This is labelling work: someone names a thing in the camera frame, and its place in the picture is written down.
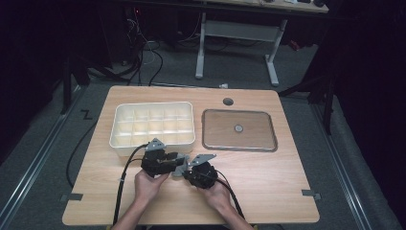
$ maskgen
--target white plastic tray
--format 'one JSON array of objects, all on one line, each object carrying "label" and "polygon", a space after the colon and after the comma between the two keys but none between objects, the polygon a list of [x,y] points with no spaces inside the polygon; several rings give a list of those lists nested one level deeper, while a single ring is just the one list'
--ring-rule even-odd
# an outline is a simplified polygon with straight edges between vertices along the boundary
[{"label": "white plastic tray", "polygon": [[192,104],[124,103],[116,108],[110,146],[128,156],[137,147],[158,138],[166,152],[192,151],[194,123]]}]

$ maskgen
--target wire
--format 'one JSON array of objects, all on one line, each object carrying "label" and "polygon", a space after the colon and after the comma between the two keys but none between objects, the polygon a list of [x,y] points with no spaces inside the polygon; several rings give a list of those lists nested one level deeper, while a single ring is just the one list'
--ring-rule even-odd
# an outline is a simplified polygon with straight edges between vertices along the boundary
[{"label": "wire", "polygon": [[233,40],[229,40],[228,42],[229,42],[230,44],[232,44],[232,45],[235,45],[235,46],[242,46],[242,47],[253,47],[253,46],[256,46],[256,45],[260,45],[260,44],[262,44],[262,43],[265,43],[264,41],[259,41],[259,40],[254,41],[254,42],[252,42],[252,43],[250,43],[250,44],[244,44],[244,43],[240,43],[240,42],[235,42],[235,41],[233,41]]},{"label": "wire", "polygon": [[228,182],[226,176],[218,170],[216,170],[216,172],[220,173],[223,176],[223,178],[226,180],[227,184],[230,186],[230,183]]},{"label": "wire", "polygon": [[187,47],[187,48],[194,48],[194,47],[198,46],[200,44],[200,42],[197,40],[197,42],[194,42],[193,45],[185,45],[181,42],[178,42],[177,44],[180,46],[183,46],[183,47]]},{"label": "wire", "polygon": [[236,205],[237,212],[239,213],[239,215],[240,215],[242,218],[245,219],[245,216],[244,216],[244,214],[242,213],[241,207],[239,206],[239,203],[238,203],[236,194],[235,194],[234,191],[231,189],[230,183],[228,182],[227,178],[226,178],[226,177],[224,176],[224,174],[221,173],[220,171],[216,171],[216,172],[220,173],[220,174],[224,177],[224,179],[226,180],[227,184],[224,183],[222,180],[220,180],[220,179],[218,179],[218,178],[210,177],[210,176],[208,176],[208,175],[206,175],[206,174],[204,174],[204,173],[200,173],[200,175],[205,176],[205,177],[207,177],[207,178],[210,178],[210,179],[212,179],[212,180],[215,180],[215,181],[217,181],[218,183],[222,184],[224,187],[226,187],[226,189],[230,192],[230,195],[231,195],[231,197],[232,197],[232,199],[233,199],[233,201],[234,201],[234,204]]},{"label": "wire", "polygon": [[120,185],[119,185],[119,191],[117,192],[117,200],[116,200],[116,210],[114,211],[114,219],[113,219],[113,225],[117,223],[117,220],[119,219],[119,212],[120,212],[120,204],[122,202],[122,193],[123,193],[123,186],[124,186],[124,180],[126,176],[126,170],[128,169],[129,164],[133,161],[132,157],[134,157],[135,153],[140,150],[141,148],[145,148],[147,144],[141,145],[135,149],[131,155],[128,157],[128,160],[125,164],[122,177],[120,178]]},{"label": "wire", "polygon": [[178,42],[189,41],[189,40],[193,40],[193,39],[200,37],[200,35],[198,35],[196,37],[193,37],[193,36],[194,36],[194,34],[196,34],[197,28],[199,27],[199,22],[200,22],[201,16],[202,16],[202,13],[200,13],[199,17],[197,18],[197,23],[196,23],[196,26],[194,27],[194,31],[192,32],[192,34],[188,38],[185,38],[183,40],[178,40]]},{"label": "wire", "polygon": [[[144,49],[145,43],[141,44],[141,46],[142,46],[142,47],[140,47],[140,49],[141,49],[141,50]],[[134,50],[135,52],[138,52],[140,49],[138,49],[137,46],[133,47],[133,50]],[[85,58],[83,58],[83,57],[79,57],[79,58],[82,59],[82,61],[84,61],[85,63],[87,63],[89,66],[92,66],[94,69],[96,69],[98,72],[101,73],[101,75],[98,75],[97,73],[94,73],[94,72],[92,72],[92,71],[90,71],[90,70],[88,69],[88,70],[87,70],[87,73],[88,73],[89,75],[95,76],[95,77],[97,77],[97,78],[110,78],[110,79],[112,79],[112,80],[114,80],[114,81],[126,81],[127,84],[129,84],[129,83],[128,83],[129,80],[123,78],[123,76],[124,76],[124,75],[127,75],[127,74],[129,74],[129,73],[131,73],[131,72],[133,72],[133,71],[134,71],[134,76],[135,76],[135,74],[137,73],[137,71],[141,68],[141,64],[142,64],[142,63],[140,63],[140,59],[139,59],[139,57],[138,57],[138,54],[134,54],[134,57],[135,57],[135,58],[133,59],[133,62],[132,62],[131,67],[129,67],[128,69],[126,69],[126,70],[124,70],[124,71],[122,71],[122,72],[120,72],[120,73],[117,73],[117,74],[116,74],[116,73],[113,73],[113,72],[111,72],[110,70],[108,70],[108,69],[106,69],[106,68],[104,68],[104,67],[102,67],[102,66],[99,66],[98,64],[93,63],[93,62],[91,62],[90,60],[87,60],[87,59],[85,59]]]},{"label": "wire", "polygon": [[151,53],[152,53],[152,60],[151,60],[150,62],[147,62],[147,63],[144,63],[144,64],[151,64],[151,63],[155,60],[154,52],[153,52],[152,48],[150,47],[148,40],[144,37],[144,34],[143,34],[143,32],[141,31],[141,28],[140,28],[140,26],[139,26],[139,25],[140,25],[140,22],[138,21],[137,13],[134,13],[134,16],[135,16],[135,20],[137,21],[137,25],[138,25],[138,31],[139,31],[138,34],[141,35],[141,37],[146,41],[147,46],[148,46],[149,50],[150,50]]},{"label": "wire", "polygon": [[150,40],[148,43],[157,43],[158,45],[154,48],[152,48],[151,50],[158,50],[159,48],[161,48],[161,42],[159,40]]},{"label": "wire", "polygon": [[92,130],[93,127],[95,127],[95,125],[97,123],[98,123],[98,121],[96,121],[92,126],[89,127],[89,129],[87,129],[87,131],[83,134],[83,136],[80,138],[77,145],[75,146],[74,150],[72,151],[71,156],[69,157],[68,164],[66,165],[66,179],[68,180],[68,183],[72,189],[74,188],[74,183],[72,182],[71,176],[69,175],[69,168],[71,166],[72,159],[74,158],[74,155],[77,152],[80,144],[83,142],[84,138],[87,136],[87,134],[90,132],[90,130]]},{"label": "wire", "polygon": [[159,66],[158,71],[156,71],[156,73],[152,76],[152,78],[149,80],[149,84],[148,86],[152,85],[152,81],[155,79],[155,77],[158,75],[158,73],[161,71],[162,66],[164,65],[164,59],[162,58],[162,56],[160,54],[158,54],[156,51],[151,50],[152,53],[156,54],[160,59],[161,59],[161,65]]},{"label": "wire", "polygon": [[138,80],[138,85],[140,86],[140,75],[141,75],[141,67],[142,67],[142,63],[143,63],[143,58],[144,58],[144,55],[143,55],[143,50],[144,50],[144,46],[145,46],[145,44],[141,47],[141,57],[138,57],[138,55],[137,55],[137,57],[136,57],[136,61],[137,61],[137,63],[138,63],[138,65],[137,65],[137,68],[136,68],[136,70],[134,71],[134,73],[132,74],[132,76],[129,78],[129,80],[128,80],[128,82],[127,82],[127,85],[130,85],[131,84],[131,82],[132,82],[132,79],[134,79],[134,77],[137,75],[137,73],[138,73],[138,76],[139,76],[139,80]]},{"label": "wire", "polygon": [[[213,37],[212,39],[210,39],[210,41],[220,41],[220,42],[217,42],[217,43],[221,43],[222,40],[224,40],[224,39],[223,39],[223,38],[220,38],[220,37],[216,37],[216,38]],[[224,46],[221,47],[221,48],[219,48],[219,49],[210,49],[210,48],[208,47],[208,44],[207,44],[207,43],[208,43],[208,42],[205,42],[205,49],[208,50],[208,51],[213,51],[213,52],[222,51],[222,50],[226,49],[226,48],[230,45],[228,39],[225,39]]]},{"label": "wire", "polygon": [[132,159],[131,162],[137,161],[137,160],[143,160],[143,159],[139,159],[139,158],[137,158],[137,159]]},{"label": "wire", "polygon": [[281,230],[284,230],[284,228],[282,227],[282,225],[281,225],[281,224],[277,224],[277,226],[278,226],[278,227],[280,227],[280,228],[281,228]]},{"label": "wire", "polygon": [[239,206],[236,194],[234,193],[234,191],[231,189],[231,186],[227,185],[226,183],[224,183],[222,180],[216,179],[216,181],[222,185],[224,185],[224,187],[226,187],[228,189],[228,191],[230,192],[231,197],[233,198],[234,204],[236,205],[236,209],[237,212],[239,213],[239,215],[245,219],[244,214],[242,214],[242,210],[241,207]]},{"label": "wire", "polygon": [[137,23],[136,23],[134,20],[130,19],[130,18],[127,18],[127,22],[131,23],[131,27],[129,28],[129,30],[128,30],[128,32],[127,32],[126,35],[127,35],[127,37],[128,37],[129,46],[130,46],[130,48],[132,48],[131,32],[132,32],[132,30],[134,30],[134,28],[137,26]]},{"label": "wire", "polygon": [[141,82],[141,69],[138,71],[138,86],[143,86],[143,83]]}]

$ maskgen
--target round hole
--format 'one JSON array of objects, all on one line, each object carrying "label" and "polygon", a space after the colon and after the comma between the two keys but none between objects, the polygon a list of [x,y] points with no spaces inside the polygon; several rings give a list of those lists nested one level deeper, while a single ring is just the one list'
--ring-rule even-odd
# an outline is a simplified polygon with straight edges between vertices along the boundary
[{"label": "round hole", "polygon": [[230,106],[230,105],[233,105],[234,101],[233,101],[233,99],[231,99],[231,98],[225,98],[225,99],[223,99],[223,103],[224,103],[225,105]]},{"label": "round hole", "polygon": [[236,132],[242,132],[244,130],[244,128],[242,128],[242,126],[240,125],[236,125],[234,129],[236,130]]}]

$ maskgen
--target wooden table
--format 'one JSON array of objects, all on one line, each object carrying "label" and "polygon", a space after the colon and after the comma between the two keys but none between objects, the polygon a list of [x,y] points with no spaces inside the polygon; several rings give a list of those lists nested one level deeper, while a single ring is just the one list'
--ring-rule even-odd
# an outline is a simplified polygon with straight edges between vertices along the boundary
[{"label": "wooden table", "polygon": [[[223,104],[231,98],[234,104]],[[113,86],[106,98],[89,148],[79,171],[63,222],[67,225],[109,225],[113,221],[119,178],[127,157],[109,146],[115,109],[119,104],[190,102],[193,106],[195,142],[191,159],[200,153],[215,153],[210,163],[225,174],[250,223],[316,222],[319,213],[309,190],[301,159],[278,94],[269,90]],[[272,117],[278,150],[248,152],[208,150],[202,147],[201,116],[204,109],[256,110]],[[136,156],[144,154],[140,150]],[[140,168],[133,162],[125,179],[121,214],[134,197],[133,178]],[[219,224],[223,219],[212,210],[202,195],[183,178],[170,177],[160,194],[147,208],[140,224]]]}]

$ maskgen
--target finger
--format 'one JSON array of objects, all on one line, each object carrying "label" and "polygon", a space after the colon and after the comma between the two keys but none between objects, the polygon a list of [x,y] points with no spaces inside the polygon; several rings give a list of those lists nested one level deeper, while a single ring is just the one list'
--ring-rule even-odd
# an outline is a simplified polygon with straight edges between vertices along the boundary
[{"label": "finger", "polygon": [[200,194],[202,194],[203,196],[209,196],[209,195],[210,195],[210,191],[207,190],[207,189],[202,189],[202,188],[197,188],[197,187],[196,187],[196,189],[197,189],[197,191],[198,191]]},{"label": "finger", "polygon": [[147,172],[144,171],[144,170],[140,170],[137,174],[139,174],[139,175],[145,175],[145,174],[147,174]]},{"label": "finger", "polygon": [[220,180],[221,182],[227,183],[227,181],[225,181],[225,180],[223,180],[223,179],[221,179],[221,178],[218,178],[217,180]]},{"label": "finger", "polygon": [[168,177],[169,177],[169,173],[166,173],[166,174],[161,174],[158,178],[155,178],[155,180],[158,182],[158,183],[164,183],[164,181],[166,180],[166,179],[168,179]]}]

